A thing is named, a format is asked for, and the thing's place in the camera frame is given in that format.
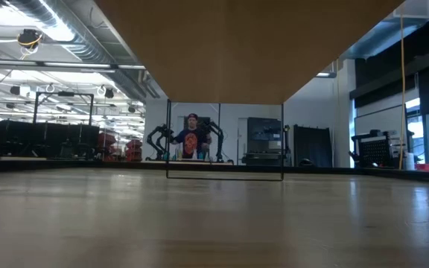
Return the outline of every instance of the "man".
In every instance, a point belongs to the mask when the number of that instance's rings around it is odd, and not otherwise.
[[[188,116],[188,128],[182,130],[172,141],[172,144],[183,143],[184,159],[192,159],[194,151],[197,151],[197,159],[204,159],[205,152],[209,150],[212,138],[209,133],[197,127],[198,115],[191,113]]]

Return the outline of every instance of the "metal frame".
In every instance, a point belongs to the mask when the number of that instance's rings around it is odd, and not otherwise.
[[[220,126],[221,117],[221,103],[218,104],[218,126]],[[167,100],[167,112],[166,112],[166,124],[167,124],[167,135],[169,136],[171,130],[171,100]],[[284,104],[281,104],[281,130],[284,127]],[[254,181],[254,182],[282,182],[284,181],[284,135],[281,135],[281,165],[279,167],[279,173],[281,179],[222,179],[222,178],[203,178],[203,177],[184,177],[184,176],[170,176],[170,142],[168,138],[165,140],[165,150],[167,152],[165,160],[165,176],[167,179],[206,179],[206,180],[225,180],[225,181]]]
[[[90,97],[90,110],[89,110],[89,126],[92,125],[92,110],[94,108],[94,95],[88,93],[74,93],[74,92],[36,92],[36,100],[34,102],[34,116],[33,116],[33,124],[36,123],[37,120],[37,108],[39,106],[39,96],[40,95],[59,95],[61,97],[74,97],[77,96],[89,96]]]

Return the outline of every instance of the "graphic print t-shirt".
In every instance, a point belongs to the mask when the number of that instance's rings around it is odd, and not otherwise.
[[[175,141],[183,143],[183,158],[192,159],[195,150],[201,152],[201,144],[206,143],[206,134],[200,129],[187,129],[180,132]]]

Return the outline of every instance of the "black stand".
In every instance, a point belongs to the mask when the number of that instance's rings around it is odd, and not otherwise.
[[[221,114],[221,103],[218,104],[218,126],[220,126],[220,114]],[[166,118],[166,124],[167,124],[167,137],[170,135],[171,133],[171,100],[167,100],[167,118]],[[283,130],[284,127],[284,104],[281,104],[281,130]],[[285,149],[284,149],[284,135],[281,134],[281,166],[280,166],[280,171],[279,173],[281,174],[281,179],[248,179],[248,178],[240,178],[240,179],[222,179],[222,178],[203,178],[203,177],[187,177],[187,176],[170,176],[170,141],[168,140],[168,138],[165,141],[165,151],[166,153],[166,160],[165,160],[165,173],[166,173],[166,178],[167,179],[207,179],[207,180],[234,180],[234,181],[254,181],[254,182],[282,182],[284,181],[284,160],[286,158],[285,155]],[[208,170],[205,172],[213,172],[213,171],[218,171],[219,172],[219,168],[218,169],[214,169],[213,170]],[[234,171],[234,172],[239,172],[235,171],[235,170],[230,170],[230,168],[226,168],[226,171],[223,172],[227,172],[227,171]]]

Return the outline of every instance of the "wooden board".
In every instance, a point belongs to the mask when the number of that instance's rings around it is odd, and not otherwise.
[[[242,173],[228,173],[244,176]],[[429,184],[160,170],[0,173],[0,267],[429,267]]]
[[[172,101],[280,104],[402,0],[96,2]]]

